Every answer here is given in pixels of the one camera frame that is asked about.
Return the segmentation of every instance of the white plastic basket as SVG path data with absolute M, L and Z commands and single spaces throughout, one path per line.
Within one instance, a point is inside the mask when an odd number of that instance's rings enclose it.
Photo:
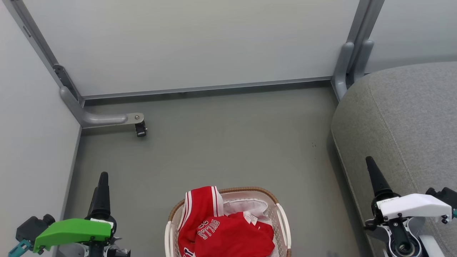
M 258 199 L 268 204 L 268 217 L 271 219 L 273 231 L 280 257 L 291 257 L 291 235 L 286 213 L 276 197 L 260 187 L 237 187 L 219 190 L 224 201 Z M 181 257 L 178 248 L 177 226 L 181 220 L 184 200 L 171 211 L 165 228 L 165 256 Z

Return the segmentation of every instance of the gray fabric upholstery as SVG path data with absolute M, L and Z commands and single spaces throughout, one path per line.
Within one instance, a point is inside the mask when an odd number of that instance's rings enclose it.
M 336 147 L 363 220 L 373 199 L 365 157 L 373 156 L 392 189 L 457 190 L 457 62 L 419 64 L 363 77 L 339 103 L 332 122 Z M 457 220 L 427 220 L 446 257 L 457 257 Z M 375 256 L 383 243 L 370 240 Z

